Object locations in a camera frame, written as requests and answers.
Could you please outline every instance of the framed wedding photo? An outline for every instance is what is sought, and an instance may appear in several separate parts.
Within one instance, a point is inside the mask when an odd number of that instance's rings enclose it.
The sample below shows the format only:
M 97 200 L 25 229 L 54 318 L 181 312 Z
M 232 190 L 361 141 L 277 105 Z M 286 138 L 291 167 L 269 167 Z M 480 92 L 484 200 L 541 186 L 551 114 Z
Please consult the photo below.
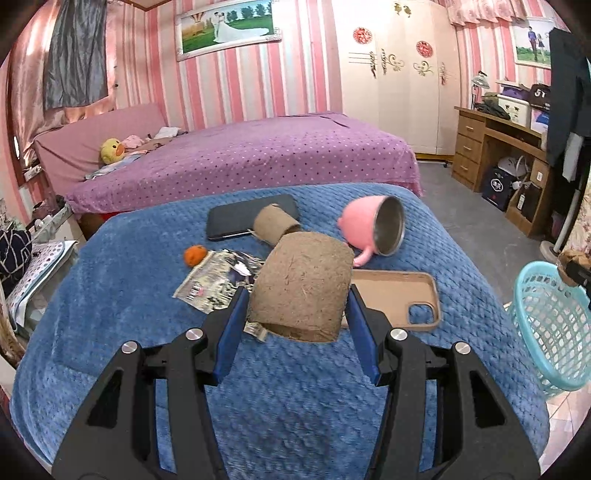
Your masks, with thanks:
M 528 17 L 511 24 L 515 63 L 551 68 L 550 31 L 556 26 L 554 20 L 543 17 Z
M 226 48 L 281 40 L 273 18 L 279 0 L 228 0 L 175 19 L 177 61 Z

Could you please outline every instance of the wedding photo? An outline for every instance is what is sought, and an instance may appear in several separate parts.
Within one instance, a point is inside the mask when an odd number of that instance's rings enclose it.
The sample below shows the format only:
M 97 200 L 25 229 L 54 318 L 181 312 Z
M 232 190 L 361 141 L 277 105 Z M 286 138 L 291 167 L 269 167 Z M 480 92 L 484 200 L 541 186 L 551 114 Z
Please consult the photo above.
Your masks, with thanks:
M 270 0 L 229 1 L 177 19 L 179 60 L 252 43 L 280 40 Z

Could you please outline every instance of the white wardrobe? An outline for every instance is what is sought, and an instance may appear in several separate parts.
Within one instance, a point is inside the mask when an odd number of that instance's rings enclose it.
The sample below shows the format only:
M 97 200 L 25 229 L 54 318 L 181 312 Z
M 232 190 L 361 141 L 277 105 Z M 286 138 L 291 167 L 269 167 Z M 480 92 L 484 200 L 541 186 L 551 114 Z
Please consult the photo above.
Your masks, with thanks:
M 333 0 L 345 114 L 453 155 L 460 105 L 457 37 L 430 0 Z

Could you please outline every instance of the teal plastic basket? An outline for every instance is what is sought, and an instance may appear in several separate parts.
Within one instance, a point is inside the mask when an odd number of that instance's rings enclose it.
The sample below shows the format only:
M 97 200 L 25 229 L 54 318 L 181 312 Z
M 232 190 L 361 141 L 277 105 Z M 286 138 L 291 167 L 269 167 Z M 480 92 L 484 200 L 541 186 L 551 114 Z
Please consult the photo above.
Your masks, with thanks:
M 515 280 L 509 314 L 546 397 L 586 385 L 591 378 L 591 312 L 584 289 L 565 285 L 556 265 L 533 262 Z

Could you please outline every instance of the wooden desk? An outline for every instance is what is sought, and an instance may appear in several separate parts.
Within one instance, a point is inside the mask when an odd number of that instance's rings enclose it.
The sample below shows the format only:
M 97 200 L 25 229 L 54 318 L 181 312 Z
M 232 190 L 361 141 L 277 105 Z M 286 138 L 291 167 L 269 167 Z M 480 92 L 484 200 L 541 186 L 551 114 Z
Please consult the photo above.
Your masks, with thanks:
M 457 128 L 456 154 L 453 158 L 452 177 L 471 189 L 482 191 L 482 179 L 498 161 L 510 156 L 515 148 L 526 156 L 530 166 L 534 163 L 545 171 L 543 189 L 533 221 L 528 221 L 517 209 L 517 194 L 509 203 L 506 217 L 527 236 L 541 233 L 550 215 L 550 197 L 553 186 L 552 170 L 546 163 L 546 153 L 540 149 L 542 136 L 509 120 L 456 107 L 460 112 Z

